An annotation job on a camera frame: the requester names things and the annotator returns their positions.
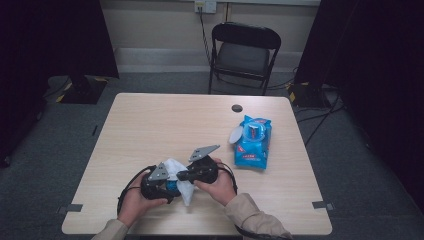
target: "person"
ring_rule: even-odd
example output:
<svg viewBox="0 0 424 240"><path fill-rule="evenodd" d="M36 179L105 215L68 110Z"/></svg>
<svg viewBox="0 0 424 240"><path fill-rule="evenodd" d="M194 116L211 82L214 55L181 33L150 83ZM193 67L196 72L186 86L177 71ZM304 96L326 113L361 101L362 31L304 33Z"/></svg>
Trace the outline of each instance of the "person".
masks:
<svg viewBox="0 0 424 240"><path fill-rule="evenodd" d="M218 166L220 164L222 165L220 159L214 158L214 161ZM139 187L141 179L145 174L146 173L141 174L131 184L130 188L134 188L127 192L117 219L109 220L105 228L93 237L94 240L124 239L133 223L142 217L149 209L167 203L166 199L148 200L140 194ZM212 184L197 180L194 181L194 184L199 189L209 193L215 201L223 205L224 213L227 217L242 230L283 239L293 239L290 232L283 227L283 224L276 217L259 210L255 201L248 193L237 195L234 191L231 177L225 171L219 170L218 178Z"/></svg>

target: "sleeve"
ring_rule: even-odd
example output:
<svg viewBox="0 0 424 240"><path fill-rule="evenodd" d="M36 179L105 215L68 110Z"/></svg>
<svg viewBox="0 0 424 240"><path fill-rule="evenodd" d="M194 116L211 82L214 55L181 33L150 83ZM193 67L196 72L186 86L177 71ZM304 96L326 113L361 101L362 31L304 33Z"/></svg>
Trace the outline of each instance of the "sleeve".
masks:
<svg viewBox="0 0 424 240"><path fill-rule="evenodd" d="M106 227L95 235L93 240L122 240L128 232L128 227L118 219L111 219L106 223Z"/></svg>
<svg viewBox="0 0 424 240"><path fill-rule="evenodd" d="M255 201L247 193L241 193L233 198L224 211L235 225L245 231L293 239L280 220L260 211Z"/></svg>

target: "baseboard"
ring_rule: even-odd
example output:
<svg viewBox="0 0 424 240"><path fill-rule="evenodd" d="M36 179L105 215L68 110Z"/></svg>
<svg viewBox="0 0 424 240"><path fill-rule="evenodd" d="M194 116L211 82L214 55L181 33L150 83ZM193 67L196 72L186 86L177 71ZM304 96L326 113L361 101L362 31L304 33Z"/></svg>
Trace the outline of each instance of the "baseboard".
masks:
<svg viewBox="0 0 424 240"><path fill-rule="evenodd" d="M118 71L125 72L207 72L204 50L196 49L114 49ZM302 52L280 52L274 72L292 72L299 65Z"/></svg>

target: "wet wipes pack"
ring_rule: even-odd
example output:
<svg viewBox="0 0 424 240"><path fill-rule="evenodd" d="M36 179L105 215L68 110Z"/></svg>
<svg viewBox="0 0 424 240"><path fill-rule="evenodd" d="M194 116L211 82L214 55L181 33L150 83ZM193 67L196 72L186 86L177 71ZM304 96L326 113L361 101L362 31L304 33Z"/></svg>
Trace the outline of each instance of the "wet wipes pack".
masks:
<svg viewBox="0 0 424 240"><path fill-rule="evenodd" d="M271 120L245 115L229 140L235 144L235 165L266 169L271 130Z"/></svg>

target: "light wood table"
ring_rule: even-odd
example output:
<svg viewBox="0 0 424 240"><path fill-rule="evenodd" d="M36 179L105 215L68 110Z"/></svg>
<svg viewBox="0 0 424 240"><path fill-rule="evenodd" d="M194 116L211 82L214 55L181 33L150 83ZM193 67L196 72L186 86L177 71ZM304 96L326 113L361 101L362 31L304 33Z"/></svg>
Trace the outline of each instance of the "light wood table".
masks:
<svg viewBox="0 0 424 240"><path fill-rule="evenodd" d="M232 106L243 111L236 113ZM268 167L234 165L231 131L244 115L270 119ZM189 165L193 150L219 144L210 155L234 171L239 193L250 193L259 208L281 220L292 234L327 235L332 226L322 201L290 103L283 97L118 94L62 226L66 234L96 234L116 218L118 196L141 169L173 158ZM223 207L195 189L186 207L182 198L155 208L130 229L137 235L238 235Z"/></svg>

